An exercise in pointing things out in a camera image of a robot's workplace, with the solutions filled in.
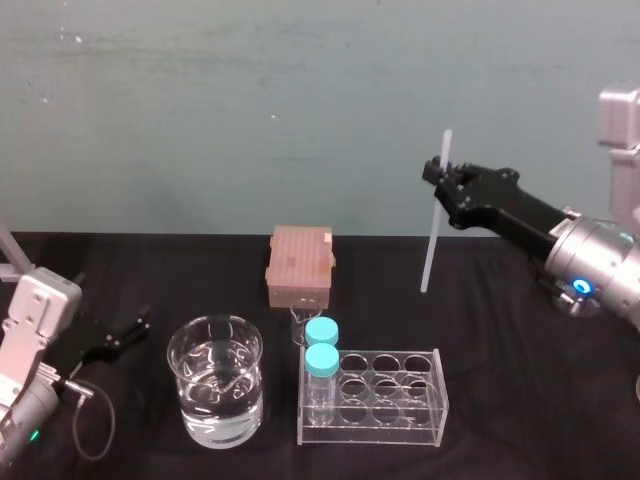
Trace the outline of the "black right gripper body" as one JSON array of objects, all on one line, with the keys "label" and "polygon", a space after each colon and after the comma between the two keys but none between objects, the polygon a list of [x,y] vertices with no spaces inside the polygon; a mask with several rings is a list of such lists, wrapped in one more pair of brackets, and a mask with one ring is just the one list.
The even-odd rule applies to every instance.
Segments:
[{"label": "black right gripper body", "polygon": [[566,215],[522,190],[511,168],[464,165],[462,227],[484,228],[538,258],[549,256],[556,242],[551,230]]}]

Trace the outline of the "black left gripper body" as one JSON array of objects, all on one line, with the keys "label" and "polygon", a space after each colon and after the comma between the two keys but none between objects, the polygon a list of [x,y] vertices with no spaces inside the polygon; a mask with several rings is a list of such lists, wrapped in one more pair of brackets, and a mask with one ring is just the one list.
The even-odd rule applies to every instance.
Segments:
[{"label": "black left gripper body", "polygon": [[49,347],[49,365],[61,378],[71,378],[89,363],[109,357],[109,331],[93,315],[78,311]]}]

